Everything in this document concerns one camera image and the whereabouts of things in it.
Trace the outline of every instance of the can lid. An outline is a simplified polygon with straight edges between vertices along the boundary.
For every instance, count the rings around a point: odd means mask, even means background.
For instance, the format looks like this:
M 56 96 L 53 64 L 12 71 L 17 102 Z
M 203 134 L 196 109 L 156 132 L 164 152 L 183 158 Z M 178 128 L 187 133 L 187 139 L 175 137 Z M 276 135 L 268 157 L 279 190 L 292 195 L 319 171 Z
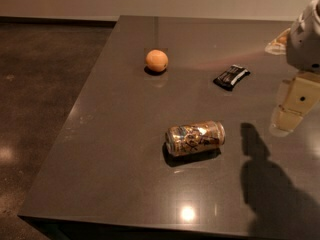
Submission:
M 216 125 L 219 130 L 219 145 L 223 145 L 226 140 L 226 132 L 220 122 L 216 122 Z

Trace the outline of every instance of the brown floor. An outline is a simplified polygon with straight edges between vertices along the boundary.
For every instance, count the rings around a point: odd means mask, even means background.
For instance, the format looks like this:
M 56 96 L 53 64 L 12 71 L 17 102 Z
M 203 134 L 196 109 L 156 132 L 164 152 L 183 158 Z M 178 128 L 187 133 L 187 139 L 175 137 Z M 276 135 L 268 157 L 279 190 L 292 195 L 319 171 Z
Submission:
M 0 24 L 0 239 L 47 239 L 17 213 L 111 31 Z

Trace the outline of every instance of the white wall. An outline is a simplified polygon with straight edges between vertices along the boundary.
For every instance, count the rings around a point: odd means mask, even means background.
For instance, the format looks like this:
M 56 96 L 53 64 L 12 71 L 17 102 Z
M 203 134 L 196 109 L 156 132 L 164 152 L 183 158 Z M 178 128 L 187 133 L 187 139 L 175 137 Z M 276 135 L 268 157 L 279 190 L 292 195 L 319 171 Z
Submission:
M 294 20 L 310 0 L 0 0 L 0 16 L 117 19 L 120 15 Z

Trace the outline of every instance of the gold can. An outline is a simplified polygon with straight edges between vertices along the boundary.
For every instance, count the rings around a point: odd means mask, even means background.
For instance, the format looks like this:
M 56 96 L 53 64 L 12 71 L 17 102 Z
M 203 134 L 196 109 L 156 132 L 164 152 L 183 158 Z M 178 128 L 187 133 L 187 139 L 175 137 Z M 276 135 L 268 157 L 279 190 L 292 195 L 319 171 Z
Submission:
M 166 132 L 168 152 L 175 157 L 217 149 L 224 142 L 225 131 L 220 122 L 174 126 Z

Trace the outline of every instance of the gray tabletop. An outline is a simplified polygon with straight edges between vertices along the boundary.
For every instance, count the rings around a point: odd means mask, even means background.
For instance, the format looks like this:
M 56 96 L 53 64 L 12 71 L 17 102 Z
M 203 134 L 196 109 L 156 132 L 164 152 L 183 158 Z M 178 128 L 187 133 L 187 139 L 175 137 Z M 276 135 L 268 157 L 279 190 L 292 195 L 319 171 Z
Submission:
M 264 53 L 289 22 L 121 17 L 20 211 L 22 216 L 320 239 L 320 107 L 285 138 L 270 118 L 296 70 Z M 148 51 L 166 51 L 161 76 Z M 251 75 L 212 83 L 230 65 Z M 220 121 L 220 155 L 172 161 L 164 133 Z

